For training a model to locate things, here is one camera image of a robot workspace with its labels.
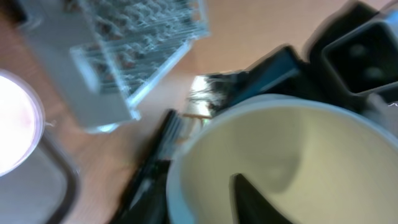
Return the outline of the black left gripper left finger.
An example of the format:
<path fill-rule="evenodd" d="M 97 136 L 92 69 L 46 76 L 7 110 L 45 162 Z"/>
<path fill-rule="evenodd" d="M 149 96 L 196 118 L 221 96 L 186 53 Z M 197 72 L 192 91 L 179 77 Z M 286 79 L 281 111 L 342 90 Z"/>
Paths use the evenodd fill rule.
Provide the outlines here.
<path fill-rule="evenodd" d="M 165 195 L 167 173 L 177 150 L 182 117 L 166 111 L 164 120 L 148 145 L 148 154 L 128 182 L 121 202 L 109 221 L 115 223 L 169 223 Z"/>

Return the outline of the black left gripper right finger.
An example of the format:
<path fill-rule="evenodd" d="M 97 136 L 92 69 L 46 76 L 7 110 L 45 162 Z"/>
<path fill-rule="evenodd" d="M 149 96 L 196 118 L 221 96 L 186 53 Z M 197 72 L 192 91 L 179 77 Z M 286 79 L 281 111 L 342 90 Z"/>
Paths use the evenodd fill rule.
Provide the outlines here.
<path fill-rule="evenodd" d="M 240 224 L 292 224 L 247 180 L 235 174 L 231 180 L 235 220 Z"/>

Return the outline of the cream white cup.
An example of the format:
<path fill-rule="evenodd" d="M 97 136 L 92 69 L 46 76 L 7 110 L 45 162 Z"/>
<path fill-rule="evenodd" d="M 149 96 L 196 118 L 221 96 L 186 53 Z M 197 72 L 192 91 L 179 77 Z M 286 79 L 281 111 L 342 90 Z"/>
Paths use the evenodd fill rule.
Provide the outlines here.
<path fill-rule="evenodd" d="M 396 223 L 397 138 L 352 111 L 288 96 L 248 99 L 179 149 L 172 223 L 236 223 L 242 174 L 292 223 Z"/>

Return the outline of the pink white cup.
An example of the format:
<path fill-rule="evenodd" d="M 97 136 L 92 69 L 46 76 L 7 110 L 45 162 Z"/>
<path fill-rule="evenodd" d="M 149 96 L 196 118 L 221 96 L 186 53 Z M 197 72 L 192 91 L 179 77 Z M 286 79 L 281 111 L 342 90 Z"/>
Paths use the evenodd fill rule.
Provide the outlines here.
<path fill-rule="evenodd" d="M 44 106 L 34 89 L 1 70 L 1 175 L 20 166 L 38 146 L 45 126 Z"/>

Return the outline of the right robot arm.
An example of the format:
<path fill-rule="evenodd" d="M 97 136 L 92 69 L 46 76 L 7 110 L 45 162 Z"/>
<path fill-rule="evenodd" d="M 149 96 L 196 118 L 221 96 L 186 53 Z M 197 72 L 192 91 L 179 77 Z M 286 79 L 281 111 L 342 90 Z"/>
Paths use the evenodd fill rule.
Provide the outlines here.
<path fill-rule="evenodd" d="M 259 59 L 173 162 L 173 223 L 396 223 L 397 11 L 356 2 L 307 61 Z"/>

